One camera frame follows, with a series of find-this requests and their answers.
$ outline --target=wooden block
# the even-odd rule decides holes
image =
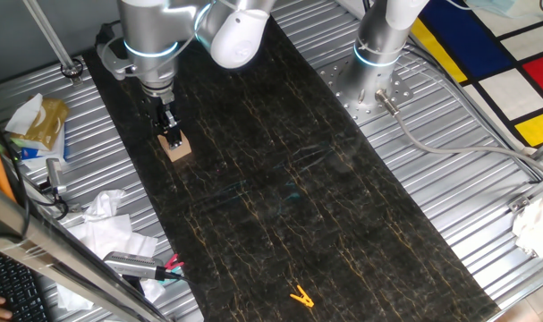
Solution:
[[[170,145],[167,143],[167,140],[164,136],[157,136],[157,139],[160,141],[160,145],[164,149],[164,152],[167,154],[172,162],[179,159],[180,157],[187,156],[191,153],[191,147],[188,138],[185,137],[183,132],[180,131],[180,133],[182,135],[182,145],[175,149],[170,149]]]

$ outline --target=metal mounting plate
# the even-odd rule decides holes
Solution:
[[[349,59],[351,59],[351,57],[345,57],[334,63],[325,65],[318,69],[318,74],[333,91],[346,111],[351,115],[352,119],[357,124],[363,124],[379,114],[386,113],[386,110],[382,104],[376,104],[374,106],[367,105],[365,103],[359,103],[358,100],[348,99],[347,97],[340,95],[338,92],[339,88],[336,84],[341,70],[349,63]],[[413,93],[411,89],[396,72],[393,72],[391,76],[391,90],[389,90],[388,96],[399,107],[412,99]]]

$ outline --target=black keyboard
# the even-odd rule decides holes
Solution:
[[[0,253],[0,296],[4,308],[13,313],[11,321],[45,322],[48,306],[42,297],[37,278],[28,267]]]

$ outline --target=white cloth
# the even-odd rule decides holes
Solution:
[[[513,221],[515,244],[527,253],[543,257],[543,198],[527,206]]]
[[[157,238],[133,233],[129,215],[114,216],[123,195],[124,191],[100,192],[84,213],[84,224],[70,228],[69,232],[100,259],[111,251],[152,257]],[[141,284],[146,298],[151,302],[165,293],[165,288],[157,281],[148,280]],[[57,284],[56,288],[59,308],[67,310],[92,308],[91,301],[60,284]]]

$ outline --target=black marble surface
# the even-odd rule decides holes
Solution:
[[[139,83],[84,55],[210,321],[479,321],[497,311],[274,21],[225,71],[192,43],[173,164]],[[299,284],[315,302],[289,297]]]

